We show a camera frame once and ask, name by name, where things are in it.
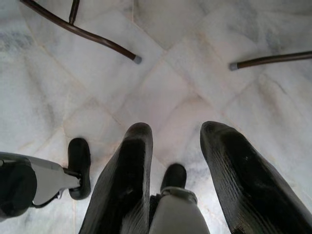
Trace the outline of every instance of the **black shoe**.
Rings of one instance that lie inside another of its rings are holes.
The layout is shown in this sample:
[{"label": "black shoe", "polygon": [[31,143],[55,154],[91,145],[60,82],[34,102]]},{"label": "black shoe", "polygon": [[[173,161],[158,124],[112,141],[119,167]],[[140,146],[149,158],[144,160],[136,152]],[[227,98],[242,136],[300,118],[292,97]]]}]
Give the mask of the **black shoe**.
[{"label": "black shoe", "polygon": [[165,176],[162,179],[160,190],[165,187],[173,186],[184,189],[186,183],[186,170],[178,163],[172,164],[166,170]]},{"label": "black shoe", "polygon": [[69,194],[74,200],[85,199],[91,192],[90,165],[90,149],[87,141],[82,138],[72,139],[68,146],[68,169],[81,176],[80,187],[69,189]]}]

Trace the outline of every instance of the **gray pants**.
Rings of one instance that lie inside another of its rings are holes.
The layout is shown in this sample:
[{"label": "gray pants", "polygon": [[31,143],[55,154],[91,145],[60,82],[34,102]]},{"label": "gray pants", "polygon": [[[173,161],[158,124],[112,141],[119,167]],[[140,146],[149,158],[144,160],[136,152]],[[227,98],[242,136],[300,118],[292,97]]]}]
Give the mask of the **gray pants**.
[{"label": "gray pants", "polygon": [[155,212],[150,234],[209,234],[207,224],[191,191],[167,187]]}]

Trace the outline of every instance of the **foot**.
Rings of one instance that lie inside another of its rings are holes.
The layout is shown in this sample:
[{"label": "foot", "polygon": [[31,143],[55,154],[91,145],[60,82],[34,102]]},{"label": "foot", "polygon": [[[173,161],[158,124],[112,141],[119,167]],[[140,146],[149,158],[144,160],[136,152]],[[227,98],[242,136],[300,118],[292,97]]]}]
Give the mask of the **foot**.
[{"label": "foot", "polygon": [[74,200],[85,199],[91,192],[90,165],[90,149],[87,141],[82,138],[72,139],[68,146],[68,169],[81,175],[80,187],[69,189],[69,194]]},{"label": "foot", "polygon": [[172,164],[166,170],[165,176],[162,179],[160,190],[162,191],[165,187],[179,187],[184,189],[186,183],[186,170],[178,163]]}]

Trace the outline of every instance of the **floor tile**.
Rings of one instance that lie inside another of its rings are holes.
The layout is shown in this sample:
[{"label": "floor tile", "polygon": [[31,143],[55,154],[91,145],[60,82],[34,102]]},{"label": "floor tile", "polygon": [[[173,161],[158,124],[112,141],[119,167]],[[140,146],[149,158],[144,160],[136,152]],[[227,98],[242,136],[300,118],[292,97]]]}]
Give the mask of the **floor tile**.
[{"label": "floor tile", "polygon": [[225,218],[199,142],[200,127],[209,120],[229,124],[225,117],[198,96],[179,104],[154,136],[154,157],[166,168],[175,162],[184,165],[187,170],[186,189],[196,194],[198,206],[207,223],[210,226],[222,223],[224,226]]},{"label": "floor tile", "polygon": [[[62,20],[69,21],[72,0],[38,0],[36,2]],[[66,32],[65,29],[50,22],[23,3],[19,3],[19,7],[38,44],[43,45],[50,40],[57,39]],[[111,9],[119,10],[131,20],[132,7],[132,0],[106,0],[105,2],[100,0],[82,0],[79,2],[75,26],[88,31],[89,29],[85,28],[83,24]]]},{"label": "floor tile", "polygon": [[63,34],[45,47],[92,95],[114,112],[159,60],[162,50],[117,11],[97,17],[86,28],[103,32],[107,38],[139,54],[143,57],[142,63],[135,64],[116,51],[71,33]]},{"label": "floor tile", "polygon": [[42,209],[30,208],[19,217],[1,223],[1,233],[66,233],[75,234],[74,206],[68,191],[60,200],[55,199]]},{"label": "floor tile", "polygon": [[165,124],[171,112],[191,93],[187,82],[168,63],[162,61],[138,89],[126,98],[115,116],[126,126],[145,122],[155,134]]},{"label": "floor tile", "polygon": [[230,1],[198,27],[225,64],[311,49],[312,14],[263,10],[253,2]]},{"label": "floor tile", "polygon": [[49,160],[67,168],[67,150],[66,135],[64,129],[60,127],[31,156]]},{"label": "floor tile", "polygon": [[225,113],[291,187],[311,197],[312,128],[280,84],[262,75]]},{"label": "floor tile", "polygon": [[312,12],[312,2],[309,0],[250,0],[253,7],[258,10],[270,12],[286,12],[294,14],[310,14]]},{"label": "floor tile", "polygon": [[[68,22],[72,6],[71,0],[39,0],[36,2],[54,15]],[[42,17],[21,2],[19,2],[19,8],[39,45],[43,45],[44,43],[55,39],[62,33],[66,32],[65,29]]]},{"label": "floor tile", "polygon": [[231,72],[200,32],[184,38],[165,59],[218,110],[260,72],[258,69]]},{"label": "floor tile", "polygon": [[299,113],[310,124],[312,119],[312,62],[302,60],[270,64],[266,66],[264,74],[281,86]]},{"label": "floor tile", "polygon": [[[116,143],[114,147],[110,147],[110,143],[107,142],[89,142],[90,151],[91,151],[91,168],[90,168],[90,180],[91,180],[91,192],[93,191],[97,179],[108,163],[109,159],[114,154],[115,150],[118,148],[119,144],[122,141],[126,131],[120,131],[118,138],[115,139]],[[155,195],[160,193],[160,186],[162,178],[165,174],[165,167],[158,161],[157,158],[153,157],[151,165],[151,178],[150,178],[150,194]],[[81,201],[75,201],[75,230],[76,233],[79,232],[84,216],[86,214],[87,208],[89,206],[91,195]]]},{"label": "floor tile", "polygon": [[68,97],[80,87],[34,46],[10,54],[1,77],[1,150],[32,154],[62,125],[64,116],[78,107],[79,101]]},{"label": "floor tile", "polygon": [[114,123],[115,120],[104,107],[91,98],[64,121],[64,131],[68,137],[99,141],[105,127]]},{"label": "floor tile", "polygon": [[218,4],[216,0],[135,0],[134,20],[167,50]]},{"label": "floor tile", "polygon": [[35,41],[19,10],[19,3],[5,0],[0,3],[0,72],[11,66]]}]

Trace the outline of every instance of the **marble floor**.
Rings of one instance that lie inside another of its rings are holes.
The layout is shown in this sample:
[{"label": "marble floor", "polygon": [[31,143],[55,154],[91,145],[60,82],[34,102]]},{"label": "marble floor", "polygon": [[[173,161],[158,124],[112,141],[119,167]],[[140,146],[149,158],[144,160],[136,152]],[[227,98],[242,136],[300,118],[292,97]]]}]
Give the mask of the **marble floor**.
[{"label": "marble floor", "polygon": [[[38,0],[67,20],[70,0]],[[90,144],[91,184],[136,122],[153,130],[151,194],[168,165],[188,171],[211,234],[229,230],[199,145],[203,122],[241,131],[312,212],[312,61],[231,72],[228,64],[311,50],[311,0],[81,0],[76,25],[143,57],[137,65],[0,2],[0,151],[66,166]],[[90,197],[68,192],[0,223],[2,234],[77,234]]]}]

